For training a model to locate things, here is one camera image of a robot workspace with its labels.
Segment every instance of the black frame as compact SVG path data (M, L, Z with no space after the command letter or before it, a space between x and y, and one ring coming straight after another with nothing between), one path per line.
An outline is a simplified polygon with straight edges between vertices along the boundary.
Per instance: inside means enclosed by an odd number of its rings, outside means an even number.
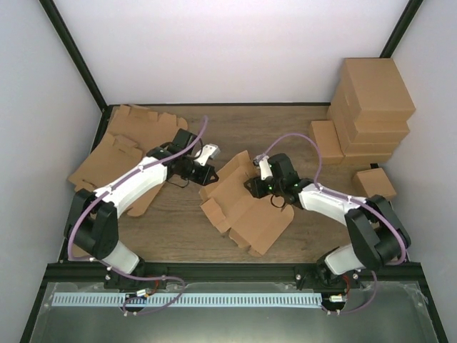
M101 110L101 120L96 132L96 137L92 150L99 144L108 126L114 106L108 105L101 94L94 78L89 71L83 56L79 52L59 10L53 0L39 0L44 11L53 24L57 34L66 47L70 57L76 65L81 77L86 83L95 102ZM403 13L393 29L380 58L390 58L400 43L409 24L412 22L416 12L421 6L423 0L409 0ZM328 106L329 103L262 103L262 104L173 104L173 106L258 106L258 105L281 105L281 106ZM34 306L31 310L29 320L26 324L21 343L29 342L39 309L44 298L46 286L49 282L104 282L106 269L98 264L91 262L69 262L66 255L67 245L64 244L59 257L59 263L48 264L44 273L41 286ZM187 282L295 282L295 275L300 270L310 270L316 267L315 264L233 264L233 263L146 263L146 268L150 271L156 271L153 274L179 275ZM415 262L406 262L396 267L384 267L378 273L379 281L392 282L418 282L422 293L428 298L427 310L433 321L433 327L440 342L448 342L443 325L441 324L438 312L433 302L430 289L426 278L423 274L422 266ZM362 271L360 273L361 281L370 281L371 273ZM324 292L325 289L315 289L316 292Z

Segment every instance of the vent grille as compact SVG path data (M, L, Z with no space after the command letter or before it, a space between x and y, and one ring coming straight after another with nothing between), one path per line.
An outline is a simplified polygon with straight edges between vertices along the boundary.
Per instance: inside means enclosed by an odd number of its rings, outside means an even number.
M134 299L127 307L160 307L176 294L156 293L147 299ZM53 307L119 307L125 293L55 293ZM311 293L184 293L172 307L293 307L320 308L322 296Z

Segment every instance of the white wall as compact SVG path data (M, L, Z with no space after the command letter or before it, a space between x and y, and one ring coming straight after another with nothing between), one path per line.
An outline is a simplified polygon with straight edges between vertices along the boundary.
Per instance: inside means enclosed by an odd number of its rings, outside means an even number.
M19 342L55 262L100 111L38 1L0 1L0 340Z
M394 59L417 111L387 164L450 342L457 342L457 1L425 1Z
M407 0L56 0L109 104L330 101Z

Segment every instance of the robotic arm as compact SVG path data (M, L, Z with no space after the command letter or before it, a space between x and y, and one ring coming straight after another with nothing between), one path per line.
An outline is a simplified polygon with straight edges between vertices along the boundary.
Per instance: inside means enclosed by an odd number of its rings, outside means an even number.
M202 146L195 157L190 156L190 149L176 159L158 163L183 151L195 138L195 134L179 129L171 143L152 149L137 166L117 180L93 192L85 189L78 191L67 219L65 237L70 237L84 210L102 197L103 200L83 219L74 243L95 259L105 261L124 273L138 274L135 269L141 259L119 241L118 218L135 200L175 174L202 186L219 180L214 167L207 164L220 152L213 144Z
M300 179L285 154L264 156L254 160L260 176L249 179L244 186L256 198L268 195L282 197L284 206L294 205L321 213L347 226L351 244L339 247L323 255L317 262L318 275L329 284L350 270L367 268L373 271L396 258L401 248L388 227L364 209L360 203L376 210L390 222L409 247L411 240L388 201L376 195L369 199L352 197L332 191L323 192L320 184L311 179Z

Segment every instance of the wooden table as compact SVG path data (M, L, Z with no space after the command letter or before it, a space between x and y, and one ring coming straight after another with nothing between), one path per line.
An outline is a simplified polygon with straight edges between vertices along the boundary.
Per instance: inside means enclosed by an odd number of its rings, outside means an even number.
M152 106L182 116L193 132L201 117L209 117L204 143L219 145L216 170L247 149L262 153L288 132L308 133L312 120L326 118L327 106ZM285 152L301 177L313 177L316 159L304 139L284 139L270 155ZM324 166L320 182L354 193L351 177L369 166ZM295 218L265 256L255 258L222 237L200 210L199 186L179 189L166 184L140 218L120 218L120 240L146 261L161 262L315 262L322 254L348 243L346 228L321 214L295 210Z

